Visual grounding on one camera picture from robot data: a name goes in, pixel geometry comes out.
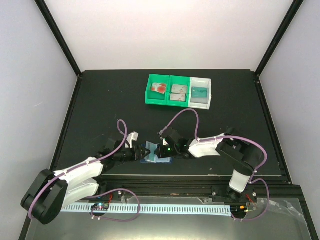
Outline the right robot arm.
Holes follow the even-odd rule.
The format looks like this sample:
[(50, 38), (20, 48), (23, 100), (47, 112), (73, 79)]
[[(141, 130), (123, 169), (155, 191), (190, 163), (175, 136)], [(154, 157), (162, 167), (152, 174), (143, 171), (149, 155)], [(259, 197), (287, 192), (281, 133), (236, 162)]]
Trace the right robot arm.
[(239, 136), (233, 128), (207, 138), (184, 138), (171, 127), (158, 135), (163, 143), (148, 147), (150, 156), (158, 160), (221, 157), (230, 163), (233, 172), (228, 187), (213, 191), (217, 197), (229, 202), (238, 202), (246, 195), (247, 185), (252, 183), (254, 175), (268, 159), (266, 150), (260, 144)]

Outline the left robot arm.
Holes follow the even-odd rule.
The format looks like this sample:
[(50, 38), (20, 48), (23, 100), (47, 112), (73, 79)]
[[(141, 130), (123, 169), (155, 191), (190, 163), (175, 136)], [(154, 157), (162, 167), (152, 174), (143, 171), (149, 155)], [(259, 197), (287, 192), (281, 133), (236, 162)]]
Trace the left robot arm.
[(140, 161), (150, 153), (145, 145), (134, 145), (130, 139), (109, 139), (94, 157), (63, 170), (42, 170), (20, 205), (30, 219), (47, 225), (70, 204), (92, 196), (97, 200), (103, 199), (108, 188), (95, 180), (103, 171), (112, 169), (116, 162)]

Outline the pink blossom card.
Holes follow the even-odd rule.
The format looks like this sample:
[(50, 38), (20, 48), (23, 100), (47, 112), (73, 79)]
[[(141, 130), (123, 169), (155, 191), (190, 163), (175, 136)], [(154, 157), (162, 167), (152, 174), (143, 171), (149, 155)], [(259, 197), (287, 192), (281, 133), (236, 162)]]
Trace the pink blossom card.
[(183, 93), (171, 93), (169, 96), (169, 99), (171, 101), (178, 101), (178, 102), (185, 102), (186, 101), (186, 95)]

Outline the blue leather card holder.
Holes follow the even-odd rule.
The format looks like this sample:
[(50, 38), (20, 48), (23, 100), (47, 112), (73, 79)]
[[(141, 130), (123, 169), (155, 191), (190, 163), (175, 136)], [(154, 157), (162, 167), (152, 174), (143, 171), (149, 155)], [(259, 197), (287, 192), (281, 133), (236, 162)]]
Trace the blue leather card holder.
[(166, 158), (157, 158), (154, 154), (154, 147), (155, 143), (147, 141), (145, 143), (146, 147), (150, 150), (150, 155), (148, 159), (141, 159), (140, 163), (141, 164), (171, 164), (172, 163), (172, 158), (171, 157), (166, 157)]

